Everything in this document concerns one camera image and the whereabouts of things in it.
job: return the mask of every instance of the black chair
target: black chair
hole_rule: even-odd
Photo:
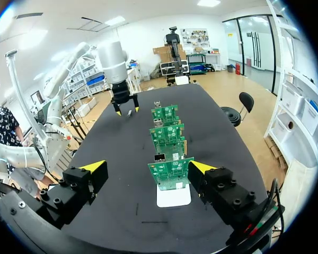
[[[240,112],[237,110],[231,108],[231,107],[221,107],[222,111],[227,115],[230,122],[233,124],[233,126],[237,127],[241,122],[244,121],[244,118],[246,117],[247,113],[250,113],[253,109],[254,100],[251,95],[248,93],[242,92],[239,94],[239,100],[243,104],[242,109]],[[246,113],[243,118],[241,118],[241,113],[246,108]]]

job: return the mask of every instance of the red fire extinguisher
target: red fire extinguisher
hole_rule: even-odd
[[[240,65],[239,65],[239,63],[235,64],[235,73],[240,75]]]

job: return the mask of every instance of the black table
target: black table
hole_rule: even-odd
[[[155,154],[149,133],[153,102],[178,104],[188,157],[232,170],[237,182],[252,188],[260,203],[267,197],[266,190],[249,150],[199,85],[142,92],[138,100],[139,112],[135,113],[133,101],[129,101],[120,107],[122,117],[109,105],[74,156],[71,166],[77,167],[106,160],[109,179],[93,204],[84,206],[63,231],[98,246],[129,251],[211,253],[225,247],[232,228],[209,204],[203,205],[193,187],[189,205],[156,205],[156,185],[147,167]],[[130,109],[132,116],[127,117]]]

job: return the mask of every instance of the wooden floor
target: wooden floor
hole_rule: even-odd
[[[240,92],[247,92],[254,98],[252,112],[236,129],[258,165],[266,189],[270,189],[275,177],[278,178],[279,183],[282,183],[285,172],[279,169],[278,161],[273,157],[263,139],[276,103],[276,96],[248,78],[226,71],[191,76],[191,82],[193,80],[196,80],[220,107],[228,106],[240,111],[242,107],[239,101]],[[158,78],[144,81],[141,83],[141,87],[142,90],[159,89],[166,87],[166,80]],[[94,97],[98,104],[87,116],[83,117],[83,122],[98,119],[111,99],[109,92],[98,93]],[[89,130],[93,124],[94,122],[89,122],[85,125]],[[76,147],[77,144],[71,143],[71,146]]]

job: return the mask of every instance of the person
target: person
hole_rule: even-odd
[[[18,121],[7,107],[2,106],[0,106],[0,143],[14,147],[22,147],[22,144],[27,146]],[[7,171],[21,188],[34,197],[40,197],[40,189],[34,180],[41,181],[46,186],[54,183],[45,176],[44,172],[35,168],[14,168],[8,165]]]

